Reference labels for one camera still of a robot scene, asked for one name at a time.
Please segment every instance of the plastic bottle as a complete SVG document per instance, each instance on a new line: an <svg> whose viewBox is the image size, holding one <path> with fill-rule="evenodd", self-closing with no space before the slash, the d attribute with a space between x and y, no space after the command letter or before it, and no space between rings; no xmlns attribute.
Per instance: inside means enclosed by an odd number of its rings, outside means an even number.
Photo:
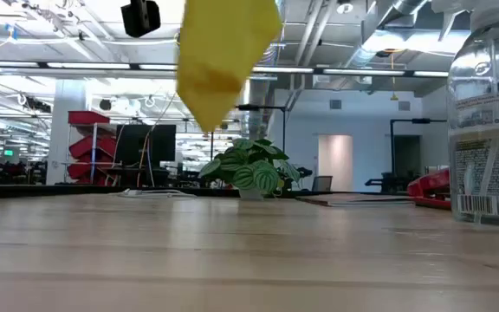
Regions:
<svg viewBox="0 0 499 312"><path fill-rule="evenodd" d="M459 220L499 224L499 0L433 0L432 7L446 13L446 30L460 11L472 11L472 34L447 87L451 209Z"/></svg>

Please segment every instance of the table surface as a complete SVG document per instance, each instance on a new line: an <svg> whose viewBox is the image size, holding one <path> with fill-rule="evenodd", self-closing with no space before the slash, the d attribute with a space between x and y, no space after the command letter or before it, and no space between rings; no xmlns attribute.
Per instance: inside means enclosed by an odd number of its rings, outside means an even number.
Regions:
<svg viewBox="0 0 499 312"><path fill-rule="evenodd" d="M0 199L0 311L499 311L499 227L412 205Z"/></svg>

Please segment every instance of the yellow cloth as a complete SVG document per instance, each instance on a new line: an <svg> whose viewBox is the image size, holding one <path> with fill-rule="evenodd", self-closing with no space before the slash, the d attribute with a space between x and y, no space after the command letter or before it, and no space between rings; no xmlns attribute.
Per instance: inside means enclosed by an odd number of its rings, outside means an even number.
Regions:
<svg viewBox="0 0 499 312"><path fill-rule="evenodd" d="M254 64L281 30L274 0L186 1L178 95L203 131L221 124Z"/></svg>

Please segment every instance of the computer monitor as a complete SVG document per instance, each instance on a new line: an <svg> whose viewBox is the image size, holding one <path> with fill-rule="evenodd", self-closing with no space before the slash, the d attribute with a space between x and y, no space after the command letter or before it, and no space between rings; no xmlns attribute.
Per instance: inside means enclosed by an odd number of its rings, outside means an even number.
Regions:
<svg viewBox="0 0 499 312"><path fill-rule="evenodd" d="M149 125L120 125L117 126L117 151L115 162L121 162L124 166L134 165L142 159L144 141L153 126ZM175 125L157 125L148 137L144 164L147 163L147 149L152 165L159 166L160 161L174 161L176 154Z"/></svg>

